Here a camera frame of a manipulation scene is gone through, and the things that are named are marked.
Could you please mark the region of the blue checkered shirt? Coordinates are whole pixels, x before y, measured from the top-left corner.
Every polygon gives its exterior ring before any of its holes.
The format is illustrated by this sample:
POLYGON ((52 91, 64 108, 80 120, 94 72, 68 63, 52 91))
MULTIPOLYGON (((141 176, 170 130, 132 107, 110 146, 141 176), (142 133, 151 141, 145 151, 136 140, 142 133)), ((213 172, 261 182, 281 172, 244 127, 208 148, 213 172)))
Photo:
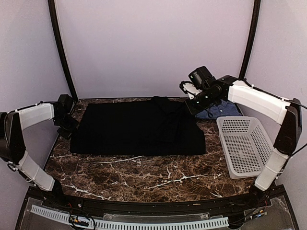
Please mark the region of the blue checkered shirt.
POLYGON ((242 116, 241 111, 235 103, 222 101, 195 115, 197 119, 216 120, 222 116, 242 116))

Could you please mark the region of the black garment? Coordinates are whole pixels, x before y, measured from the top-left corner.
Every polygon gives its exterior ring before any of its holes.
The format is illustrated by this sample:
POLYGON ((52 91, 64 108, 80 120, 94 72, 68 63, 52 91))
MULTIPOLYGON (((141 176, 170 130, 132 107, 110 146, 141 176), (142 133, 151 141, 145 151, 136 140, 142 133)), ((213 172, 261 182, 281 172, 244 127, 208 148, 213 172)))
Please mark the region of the black garment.
POLYGON ((85 155, 202 155, 204 132, 184 102, 155 96, 146 101, 88 104, 70 152, 85 155))

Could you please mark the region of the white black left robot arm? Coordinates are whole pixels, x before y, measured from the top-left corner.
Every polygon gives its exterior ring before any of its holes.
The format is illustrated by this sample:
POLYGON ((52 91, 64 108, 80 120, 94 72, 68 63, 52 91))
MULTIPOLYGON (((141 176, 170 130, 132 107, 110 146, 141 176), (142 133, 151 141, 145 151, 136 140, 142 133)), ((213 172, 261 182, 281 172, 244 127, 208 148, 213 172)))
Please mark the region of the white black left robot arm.
POLYGON ((28 154, 23 132, 29 127, 52 120, 54 126, 58 127, 58 134, 70 139, 79 124, 71 116, 73 105, 72 97, 62 94, 56 102, 39 102, 0 114, 0 158, 7 162, 12 171, 18 171, 42 191, 51 192, 48 199, 57 209, 65 208, 68 199, 60 192, 60 182, 47 174, 28 154))

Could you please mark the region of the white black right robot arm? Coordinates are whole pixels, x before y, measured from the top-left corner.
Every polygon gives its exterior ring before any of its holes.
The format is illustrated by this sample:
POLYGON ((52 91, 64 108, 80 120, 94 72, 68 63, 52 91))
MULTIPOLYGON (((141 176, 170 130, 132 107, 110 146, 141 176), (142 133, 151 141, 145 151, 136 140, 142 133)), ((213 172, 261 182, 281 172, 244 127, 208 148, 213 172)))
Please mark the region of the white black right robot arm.
POLYGON ((188 95, 185 104, 192 115, 196 115, 220 101, 230 101, 242 105, 274 121, 280 126, 272 153, 257 176, 251 193, 245 196, 245 204, 255 208, 263 201, 263 193, 284 171, 289 160, 306 148, 298 148, 302 134, 302 105, 297 98, 287 99, 255 87, 245 79, 230 75, 214 77, 205 67, 199 67, 188 75, 188 81, 179 84, 188 95))

